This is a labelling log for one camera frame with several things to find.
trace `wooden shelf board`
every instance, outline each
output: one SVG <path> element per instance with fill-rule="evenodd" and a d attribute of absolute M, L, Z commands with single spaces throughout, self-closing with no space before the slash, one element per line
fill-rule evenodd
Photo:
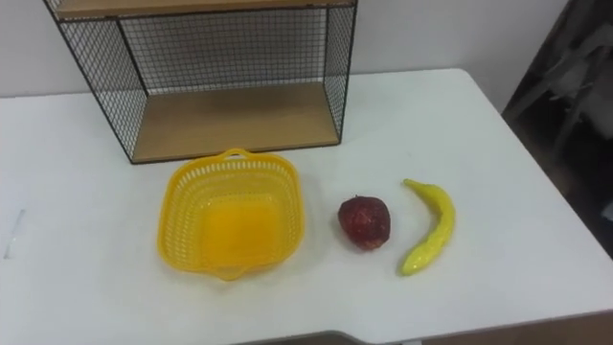
<path fill-rule="evenodd" d="M 150 96 L 134 163 L 338 144 L 320 82 Z"/>
<path fill-rule="evenodd" d="M 64 0 L 59 18 L 166 14 L 352 4 L 355 0 Z"/>

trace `yellow basket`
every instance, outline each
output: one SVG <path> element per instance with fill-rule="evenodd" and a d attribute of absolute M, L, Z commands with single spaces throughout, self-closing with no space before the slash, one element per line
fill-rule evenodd
<path fill-rule="evenodd" d="M 231 281 L 287 259 L 303 233 L 302 195 L 291 163 L 230 149 L 174 173 L 157 245 L 174 268 Z"/>

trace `white table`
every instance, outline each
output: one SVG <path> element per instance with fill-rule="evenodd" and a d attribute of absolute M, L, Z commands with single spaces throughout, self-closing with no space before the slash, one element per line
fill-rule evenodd
<path fill-rule="evenodd" d="M 131 166 L 90 95 L 0 101 L 0 182 L 25 214 L 0 262 L 0 343 L 231 344 L 321 332 L 369 343 L 613 310 L 613 263 L 460 70 L 352 77 L 343 144 L 281 152 L 300 172 L 306 235 L 278 268 L 232 284 L 155 249 L 182 163 Z M 454 238 L 396 275 L 430 216 L 400 186 L 444 186 Z M 335 213 L 379 196 L 392 237 L 359 253 Z"/>

